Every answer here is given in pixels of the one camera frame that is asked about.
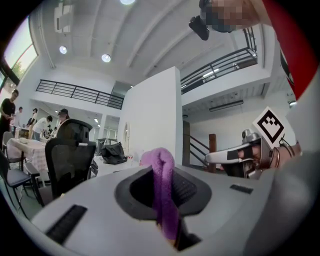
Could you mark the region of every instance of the black bag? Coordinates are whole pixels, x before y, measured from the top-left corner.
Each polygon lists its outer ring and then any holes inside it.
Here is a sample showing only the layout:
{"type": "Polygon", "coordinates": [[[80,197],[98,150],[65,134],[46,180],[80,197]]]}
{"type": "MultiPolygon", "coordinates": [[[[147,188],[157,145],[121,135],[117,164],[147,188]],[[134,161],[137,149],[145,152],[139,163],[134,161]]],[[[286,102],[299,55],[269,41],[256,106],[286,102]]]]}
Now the black bag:
{"type": "Polygon", "coordinates": [[[113,145],[103,145],[101,149],[101,155],[104,160],[103,162],[109,165],[121,164],[128,160],[128,158],[125,156],[121,142],[113,145]]]}

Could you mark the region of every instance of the window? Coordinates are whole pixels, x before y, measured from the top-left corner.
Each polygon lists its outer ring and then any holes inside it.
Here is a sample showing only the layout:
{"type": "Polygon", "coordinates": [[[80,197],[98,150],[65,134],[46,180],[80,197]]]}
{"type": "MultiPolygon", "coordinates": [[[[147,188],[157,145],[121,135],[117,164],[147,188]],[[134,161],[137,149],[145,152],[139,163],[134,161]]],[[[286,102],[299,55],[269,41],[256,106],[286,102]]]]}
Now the window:
{"type": "Polygon", "coordinates": [[[36,49],[33,44],[31,44],[13,66],[12,71],[14,74],[21,79],[36,57],[36,49]]]}
{"type": "Polygon", "coordinates": [[[11,79],[17,83],[37,56],[38,54],[30,34],[29,18],[26,18],[4,51],[6,65],[13,71],[16,77],[14,77],[12,72],[11,74],[7,73],[5,75],[11,77],[11,79]]]}

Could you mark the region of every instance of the black camera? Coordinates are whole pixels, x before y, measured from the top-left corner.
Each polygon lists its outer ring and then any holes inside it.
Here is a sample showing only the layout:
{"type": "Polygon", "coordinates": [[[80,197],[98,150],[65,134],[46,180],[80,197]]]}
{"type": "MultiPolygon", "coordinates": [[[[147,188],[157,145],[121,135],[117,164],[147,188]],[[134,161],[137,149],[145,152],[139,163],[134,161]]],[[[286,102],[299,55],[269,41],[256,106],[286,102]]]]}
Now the black camera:
{"type": "Polygon", "coordinates": [[[192,17],[189,22],[189,27],[204,41],[207,41],[209,39],[209,29],[207,28],[207,25],[204,23],[204,21],[201,19],[201,17],[195,16],[192,17]]]}

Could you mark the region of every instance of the purple cloth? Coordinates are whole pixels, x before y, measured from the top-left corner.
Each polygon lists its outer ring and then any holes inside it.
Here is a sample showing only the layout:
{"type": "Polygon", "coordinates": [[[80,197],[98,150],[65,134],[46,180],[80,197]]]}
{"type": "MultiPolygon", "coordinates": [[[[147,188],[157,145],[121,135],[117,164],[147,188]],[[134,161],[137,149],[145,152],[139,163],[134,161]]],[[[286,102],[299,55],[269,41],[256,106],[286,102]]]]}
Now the purple cloth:
{"type": "Polygon", "coordinates": [[[165,148],[145,152],[141,157],[143,165],[151,165],[154,180],[153,208],[157,212],[157,222],[167,239],[177,238],[179,211],[171,198],[171,187],[175,160],[165,148]]]}

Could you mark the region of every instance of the black metal railing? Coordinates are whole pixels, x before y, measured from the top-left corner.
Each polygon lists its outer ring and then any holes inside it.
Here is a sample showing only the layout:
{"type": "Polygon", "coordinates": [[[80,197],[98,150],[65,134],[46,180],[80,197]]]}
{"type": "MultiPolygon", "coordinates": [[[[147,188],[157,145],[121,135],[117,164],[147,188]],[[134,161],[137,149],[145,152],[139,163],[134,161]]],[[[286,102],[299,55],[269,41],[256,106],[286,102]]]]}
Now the black metal railing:
{"type": "Polygon", "coordinates": [[[41,79],[37,92],[65,96],[121,110],[124,98],[74,84],[41,79]]]}
{"type": "Polygon", "coordinates": [[[252,27],[243,29],[246,47],[222,56],[181,79],[185,94],[209,81],[258,63],[256,39],[252,27]]]}

